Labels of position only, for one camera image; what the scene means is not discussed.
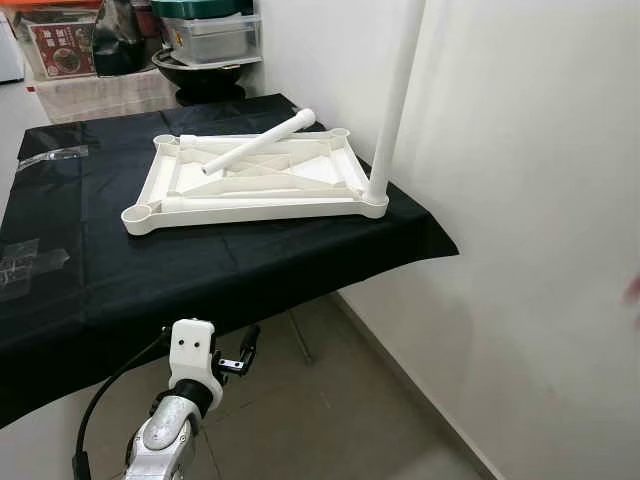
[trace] black cable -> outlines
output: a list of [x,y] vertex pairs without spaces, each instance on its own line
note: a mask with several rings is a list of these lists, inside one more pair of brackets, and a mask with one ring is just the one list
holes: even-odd
[[89,402],[87,409],[82,416],[82,421],[80,422],[80,427],[78,428],[78,436],[76,438],[76,453],[73,456],[73,477],[75,480],[91,480],[91,472],[89,469],[89,456],[87,452],[83,450],[84,448],[84,437],[87,431],[87,424],[89,423],[89,418],[93,413],[93,410],[96,408],[96,405],[100,401],[100,398],[104,393],[108,390],[108,388],[113,385],[113,383],[122,376],[127,370],[131,368],[131,366],[136,363],[140,358],[149,353],[152,349],[154,349],[162,340],[164,340],[168,335],[171,334],[170,328],[163,328],[162,333],[156,338],[151,344],[141,350],[135,357],[128,360],[122,367],[120,367],[113,375],[111,375],[106,382],[102,384],[102,386],[98,389],[96,394]]

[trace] green lid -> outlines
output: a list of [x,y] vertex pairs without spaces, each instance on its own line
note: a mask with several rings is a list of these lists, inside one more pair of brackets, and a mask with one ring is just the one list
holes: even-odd
[[238,13],[245,3],[243,0],[152,0],[151,10],[157,17],[217,18]]

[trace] baseboard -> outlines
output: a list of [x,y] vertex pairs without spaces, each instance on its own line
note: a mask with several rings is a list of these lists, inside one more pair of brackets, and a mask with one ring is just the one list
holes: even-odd
[[367,344],[380,355],[382,361],[398,378],[400,384],[406,389],[415,404],[433,419],[438,430],[469,461],[478,475],[484,480],[506,480],[480,449],[473,444],[471,439],[462,432],[451,416],[433,402],[429,395],[425,393],[425,389],[420,388],[416,381],[411,378],[411,375],[400,366],[351,305],[337,292],[330,294],[329,298],[351,320]]

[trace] table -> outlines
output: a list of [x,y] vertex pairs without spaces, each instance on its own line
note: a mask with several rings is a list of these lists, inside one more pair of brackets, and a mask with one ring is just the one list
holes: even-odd
[[120,212],[139,194],[154,136],[262,132],[293,107],[272,95],[25,132],[20,159],[81,144],[89,155],[16,175],[0,242],[5,257],[16,245],[36,256],[23,294],[0,302],[0,425],[104,379],[177,319],[212,320],[224,334],[400,265],[458,253],[433,216],[394,186],[378,220],[127,235]]

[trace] black cloth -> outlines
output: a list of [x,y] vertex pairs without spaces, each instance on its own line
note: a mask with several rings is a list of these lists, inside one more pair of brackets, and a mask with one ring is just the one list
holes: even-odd
[[385,270],[457,254],[429,212],[392,185],[379,220],[126,233],[120,212],[140,193],[154,136],[261,132],[292,108],[272,95],[26,131],[20,159],[81,144],[89,156],[16,175],[0,242],[39,239],[39,252],[70,258],[34,276],[28,294],[0,302],[0,425],[105,378],[177,319],[212,320],[224,334]]

